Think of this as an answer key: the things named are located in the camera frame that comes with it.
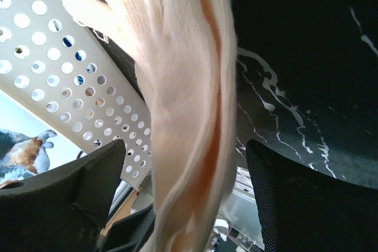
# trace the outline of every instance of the white marble vein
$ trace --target white marble vein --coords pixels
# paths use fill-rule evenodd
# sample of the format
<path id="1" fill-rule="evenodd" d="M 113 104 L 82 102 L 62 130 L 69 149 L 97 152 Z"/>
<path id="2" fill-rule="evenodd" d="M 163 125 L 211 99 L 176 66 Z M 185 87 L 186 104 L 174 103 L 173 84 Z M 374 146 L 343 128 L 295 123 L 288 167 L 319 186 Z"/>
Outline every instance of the white marble vein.
<path id="1" fill-rule="evenodd" d="M 334 178 L 336 178 L 336 175 L 335 173 L 330 169 L 330 166 L 329 166 L 329 161 L 330 159 L 328 158 L 330 156 L 330 147 L 328 147 L 328 145 L 326 144 L 326 142 L 324 141 L 324 137 L 322 136 L 321 132 L 320 132 L 320 129 L 319 129 L 319 125 L 317 125 L 314 121 L 313 121 L 313 124 L 314 126 L 317 128 L 318 130 L 318 133 L 320 135 L 320 140 L 321 140 L 321 143 L 318 143 L 318 149 L 320 151 L 322 151 L 323 153 L 321 154 L 321 156 L 324 158 L 324 165 L 325 165 L 325 168 L 332 174 L 332 176 Z"/>
<path id="2" fill-rule="evenodd" d="M 373 42 L 369 39 L 369 37 L 364 33 L 362 30 L 362 26 L 360 21 L 356 17 L 356 13 L 354 13 L 354 9 L 352 6 L 349 6 L 350 14 L 353 17 L 354 22 L 356 22 L 357 26 L 359 27 L 360 33 L 361 33 L 361 40 L 362 42 L 365 42 L 370 49 L 377 55 L 378 57 L 378 49 L 374 46 Z"/>
<path id="3" fill-rule="evenodd" d="M 314 171 L 318 171 L 316 168 L 314 168 L 314 165 L 316 165 L 317 163 L 316 162 L 310 162 L 309 164 L 308 164 L 308 166 L 311 168 L 311 169 L 313 169 Z"/>
<path id="4" fill-rule="evenodd" d="M 237 106 L 242 110 L 242 112 L 245 113 L 245 115 L 247 116 L 250 124 L 252 125 L 253 127 L 253 132 L 259 137 L 261 138 L 266 144 L 268 144 L 268 141 L 263 137 L 261 136 L 260 134 L 258 134 L 257 130 L 256 130 L 256 127 L 255 127 L 255 124 L 253 123 L 252 119 L 250 118 L 249 114 L 241 107 L 241 105 L 238 103 Z"/>
<path id="5" fill-rule="evenodd" d="M 279 130 L 278 116 L 273 113 L 273 111 L 275 110 L 275 106 L 272 105 L 271 103 L 267 103 L 266 101 L 264 101 L 264 99 L 262 98 L 262 96 L 256 90 L 255 85 L 247 78 L 247 75 L 246 75 L 246 72 L 248 71 L 247 65 L 245 63 L 241 62 L 239 59 L 237 60 L 237 62 L 243 67 L 242 74 L 243 74 L 243 77 L 246 80 L 246 82 L 252 86 L 253 91 L 260 98 L 260 100 L 261 100 L 264 108 L 269 112 L 269 115 L 273 116 L 275 118 L 275 122 L 276 122 L 276 127 L 275 127 L 276 128 L 276 137 L 277 137 L 278 142 L 280 142 L 281 144 L 283 144 L 283 145 L 291 148 L 295 152 L 295 154 L 299 157 L 299 159 L 302 160 L 302 156 L 299 154 L 299 152 L 293 146 L 291 146 L 288 143 L 286 143 L 286 142 L 284 142 L 284 141 L 281 140 L 281 131 Z"/>
<path id="6" fill-rule="evenodd" d="M 242 143 L 242 141 L 240 141 L 239 137 L 236 137 L 236 140 L 237 140 L 237 142 L 238 142 L 239 145 L 240 145 L 239 147 L 235 147 L 236 152 L 238 152 L 239 155 L 242 156 L 243 158 L 246 158 L 246 157 L 244 156 L 244 153 L 246 152 L 246 147 L 245 147 L 245 145 Z"/>
<path id="7" fill-rule="evenodd" d="M 104 42 L 106 42 L 107 44 L 109 43 L 109 38 L 108 38 L 106 35 L 104 35 L 104 34 L 102 34 L 102 33 L 100 33 L 100 32 L 97 32 L 95 29 L 92 29 L 92 31 L 93 31 L 93 33 L 97 36 L 97 38 L 98 38 L 99 40 L 104 41 Z"/>
<path id="8" fill-rule="evenodd" d="M 281 104 L 284 108 L 286 108 L 287 110 L 289 110 L 292 113 L 293 117 L 295 118 L 295 120 L 298 123 L 298 127 L 296 128 L 296 131 L 302 136 L 302 146 L 306 149 L 306 151 L 308 153 L 313 153 L 313 151 L 310 149 L 310 147 L 306 145 L 306 136 L 301 132 L 301 129 L 305 129 L 306 126 L 304 125 L 303 118 L 298 111 L 298 106 L 292 105 L 287 100 L 287 98 L 285 97 L 285 92 L 280 91 L 280 89 L 277 86 L 278 76 L 274 72 L 274 70 L 270 67 L 270 65 L 261 56 L 259 56 L 258 54 L 254 53 L 252 51 L 245 50 L 244 48 L 239 47 L 238 48 L 238 55 L 242 55 L 242 56 L 245 56 L 245 57 L 255 59 L 263 67 L 264 72 L 267 72 L 271 75 L 270 79 L 266 78 L 266 77 L 264 78 L 263 88 L 267 89 L 267 91 L 269 91 L 272 94 L 273 98 L 279 104 Z M 240 60 L 238 60 L 238 62 L 239 62 L 239 64 L 241 64 L 243 66 L 244 70 L 247 71 L 246 65 L 244 63 L 242 63 Z M 286 103 L 284 103 L 279 97 L 284 98 L 286 101 L 288 101 L 290 103 L 290 105 L 287 105 Z"/>

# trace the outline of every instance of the bird picture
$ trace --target bird picture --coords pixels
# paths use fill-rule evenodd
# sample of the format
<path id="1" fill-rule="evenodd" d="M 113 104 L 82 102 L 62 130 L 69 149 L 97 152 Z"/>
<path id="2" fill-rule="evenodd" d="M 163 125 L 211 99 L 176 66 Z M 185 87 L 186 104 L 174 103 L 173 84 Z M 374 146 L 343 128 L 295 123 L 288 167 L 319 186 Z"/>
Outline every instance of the bird picture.
<path id="1" fill-rule="evenodd" d="M 46 149 L 54 147 L 48 139 L 55 136 L 53 130 L 28 137 L 0 129 L 0 188 L 48 171 L 50 158 Z"/>

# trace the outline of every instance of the white perforated shelf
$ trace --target white perforated shelf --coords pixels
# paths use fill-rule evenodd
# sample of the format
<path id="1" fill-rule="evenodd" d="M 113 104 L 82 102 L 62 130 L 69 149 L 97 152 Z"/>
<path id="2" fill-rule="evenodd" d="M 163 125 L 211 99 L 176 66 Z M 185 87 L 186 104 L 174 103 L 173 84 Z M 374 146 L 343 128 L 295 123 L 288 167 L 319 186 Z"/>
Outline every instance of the white perforated shelf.
<path id="1" fill-rule="evenodd" d="M 0 0 L 0 89 L 86 153 L 123 139 L 134 188 L 148 174 L 148 109 L 61 0 Z"/>

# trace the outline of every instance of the circular hole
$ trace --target circular hole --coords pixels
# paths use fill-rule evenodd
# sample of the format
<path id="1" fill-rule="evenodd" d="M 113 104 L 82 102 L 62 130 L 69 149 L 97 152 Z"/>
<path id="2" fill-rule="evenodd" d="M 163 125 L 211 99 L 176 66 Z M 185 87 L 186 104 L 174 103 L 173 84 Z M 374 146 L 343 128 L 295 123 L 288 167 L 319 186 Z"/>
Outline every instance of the circular hole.
<path id="1" fill-rule="evenodd" d="M 47 105 L 46 105 L 46 109 L 48 112 L 56 112 L 59 108 L 59 104 L 57 102 L 49 102 Z"/>
<path id="2" fill-rule="evenodd" d="M 85 94 L 89 97 L 92 97 L 95 94 L 95 90 L 92 87 L 89 87 L 85 90 Z"/>
<path id="3" fill-rule="evenodd" d="M 106 83 L 106 77 L 105 76 L 99 76 L 97 78 L 97 83 L 99 83 L 99 85 L 104 85 Z"/>
<path id="4" fill-rule="evenodd" d="M 0 27 L 0 42 L 8 42 L 10 41 L 12 37 L 12 32 L 5 28 L 5 27 Z"/>
<path id="5" fill-rule="evenodd" d="M 110 136 L 112 134 L 112 132 L 113 132 L 112 128 L 109 128 L 109 127 L 105 128 L 104 135 L 105 136 Z"/>
<path id="6" fill-rule="evenodd" d="M 42 61 L 35 61 L 31 65 L 31 71 L 35 74 L 42 74 L 46 70 L 46 65 Z"/>
<path id="7" fill-rule="evenodd" d="M 66 35 L 63 38 L 63 45 L 65 47 L 72 47 L 74 44 L 75 44 L 75 39 L 72 36 Z"/>
<path id="8" fill-rule="evenodd" d="M 47 78 L 47 84 L 50 87 L 56 87 L 59 85 L 59 77 L 56 75 L 51 75 Z"/>
<path id="9" fill-rule="evenodd" d="M 30 80 L 25 75 L 17 76 L 16 79 L 14 79 L 14 85 L 20 89 L 24 89 L 27 86 L 29 86 Z"/>
<path id="10" fill-rule="evenodd" d="M 45 15 L 46 12 L 47 12 L 47 5 L 45 4 L 45 2 L 43 1 L 40 1 L 40 0 L 36 0 L 32 3 L 31 5 L 31 10 L 39 15 L 39 16 L 42 16 L 42 15 Z"/>
<path id="11" fill-rule="evenodd" d="M 78 50 L 75 53 L 75 58 L 79 61 L 83 61 L 85 58 L 87 58 L 87 54 L 83 50 Z"/>
<path id="12" fill-rule="evenodd" d="M 82 100 L 74 100 L 72 103 L 72 107 L 74 109 L 81 109 L 83 107 L 84 103 Z"/>
<path id="13" fill-rule="evenodd" d="M 64 99 L 69 99 L 72 96 L 72 91 L 68 88 L 62 89 L 60 96 Z"/>
<path id="14" fill-rule="evenodd" d="M 71 114 L 68 113 L 68 112 L 65 112 L 65 113 L 60 115 L 60 121 L 63 122 L 63 123 L 70 121 L 70 119 L 71 119 Z"/>
<path id="15" fill-rule="evenodd" d="M 43 45 L 46 42 L 46 36 L 43 32 L 35 32 L 33 35 L 31 35 L 31 41 L 35 45 Z"/>
<path id="16" fill-rule="evenodd" d="M 96 128 L 101 128 L 102 126 L 104 125 L 104 121 L 102 119 L 97 119 L 95 122 L 94 122 L 94 126 Z"/>
<path id="17" fill-rule="evenodd" d="M 131 121 L 137 121 L 138 120 L 138 115 L 136 113 L 134 113 L 132 116 L 131 116 Z"/>
<path id="18" fill-rule="evenodd" d="M 70 74 L 73 71 L 73 65 L 72 63 L 65 62 L 61 65 L 61 71 L 64 74 Z"/>
<path id="19" fill-rule="evenodd" d="M 122 122 L 122 117 L 117 116 L 116 118 L 114 118 L 114 124 L 119 125 L 121 122 Z"/>
<path id="20" fill-rule="evenodd" d="M 60 57 L 60 50 L 53 47 L 51 49 L 49 49 L 47 51 L 47 57 L 50 59 L 50 60 L 58 60 L 59 57 Z"/>
<path id="21" fill-rule="evenodd" d="M 19 45 L 14 49 L 14 56 L 18 59 L 28 58 L 30 55 L 30 49 L 24 45 Z"/>
<path id="22" fill-rule="evenodd" d="M 98 106 L 98 107 L 103 107 L 104 104 L 105 104 L 105 100 L 104 100 L 102 97 L 100 97 L 100 98 L 98 98 L 98 99 L 96 100 L 96 106 Z"/>
<path id="23" fill-rule="evenodd" d="M 87 110 L 84 114 L 84 118 L 85 119 L 91 119 L 93 117 L 93 115 L 95 115 L 95 113 L 92 111 L 92 110 Z"/>
<path id="24" fill-rule="evenodd" d="M 25 15 L 23 13 L 18 13 L 16 15 L 14 15 L 14 17 L 13 17 L 13 23 L 18 28 L 25 29 L 25 28 L 29 27 L 30 19 L 27 15 Z"/>
<path id="25" fill-rule="evenodd" d="M 130 113 L 131 112 L 131 107 L 130 106 L 125 106 L 125 108 L 123 109 L 123 111 L 125 113 Z"/>
<path id="26" fill-rule="evenodd" d="M 125 125 L 122 126 L 122 131 L 123 132 L 127 132 L 129 129 L 130 129 L 130 126 L 127 125 L 127 124 L 125 124 Z"/>
<path id="27" fill-rule="evenodd" d="M 123 97 L 119 96 L 119 97 L 116 98 L 116 104 L 117 104 L 117 105 L 120 106 L 123 102 L 124 102 Z"/>
<path id="28" fill-rule="evenodd" d="M 7 9 L 11 6 L 11 0 L 0 0 L 0 9 Z"/>
<path id="29" fill-rule="evenodd" d="M 83 125 L 80 122 L 75 122 L 72 125 L 72 131 L 73 132 L 79 132 L 79 131 L 82 130 L 82 128 L 83 128 Z"/>
<path id="30" fill-rule="evenodd" d="M 94 146 L 95 146 L 96 148 L 98 148 L 99 146 L 101 146 L 102 142 L 101 142 L 101 140 L 97 139 L 97 140 L 94 140 L 94 141 L 93 141 L 93 144 L 94 144 Z"/>
<path id="31" fill-rule="evenodd" d="M 0 74 L 8 74 L 12 70 L 12 64 L 8 60 L 0 60 Z"/>
<path id="32" fill-rule="evenodd" d="M 45 92 L 41 89 L 36 89 L 31 92 L 30 96 L 33 100 L 35 100 L 36 102 L 39 102 L 43 100 L 43 98 L 45 97 Z"/>
<path id="33" fill-rule="evenodd" d="M 61 30 L 61 22 L 56 19 L 49 20 L 47 26 L 51 32 L 59 32 Z"/>
<path id="34" fill-rule="evenodd" d="M 90 63 L 87 65 L 87 72 L 89 74 L 93 74 L 94 72 L 96 72 L 97 70 L 97 66 L 95 65 L 95 63 Z"/>
<path id="35" fill-rule="evenodd" d="M 105 114 L 107 116 L 112 116 L 114 114 L 114 109 L 112 107 L 108 107 L 106 110 L 105 110 Z"/>
<path id="36" fill-rule="evenodd" d="M 82 84 L 84 84 L 84 77 L 81 76 L 81 75 L 77 75 L 74 79 L 73 79 L 73 83 L 77 86 L 81 86 Z"/>
<path id="37" fill-rule="evenodd" d="M 116 92 L 116 89 L 114 87 L 108 87 L 106 89 L 106 93 L 110 96 L 114 95 L 114 93 Z"/>
<path id="38" fill-rule="evenodd" d="M 84 139 L 85 141 L 89 141 L 90 139 L 92 139 L 92 137 L 93 137 L 93 134 L 92 134 L 91 131 L 87 131 L 87 132 L 85 132 L 85 133 L 83 134 L 83 139 Z"/>
<path id="39" fill-rule="evenodd" d="M 0 189 L 1 190 L 3 190 L 3 189 L 14 189 L 14 188 L 19 188 L 21 186 L 24 186 L 24 183 L 22 183 L 21 181 L 12 181 L 11 183 L 6 184 L 5 186 L 3 186 Z"/>

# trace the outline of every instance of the black marble surface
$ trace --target black marble surface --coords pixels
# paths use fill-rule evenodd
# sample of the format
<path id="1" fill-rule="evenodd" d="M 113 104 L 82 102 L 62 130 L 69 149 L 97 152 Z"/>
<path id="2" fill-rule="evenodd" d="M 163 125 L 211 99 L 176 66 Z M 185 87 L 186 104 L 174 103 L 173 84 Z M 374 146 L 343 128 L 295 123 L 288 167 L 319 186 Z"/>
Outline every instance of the black marble surface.
<path id="1" fill-rule="evenodd" d="M 249 139 L 378 188 L 378 0 L 232 0 L 239 56 L 235 158 Z M 132 59 L 102 42 L 139 92 Z"/>

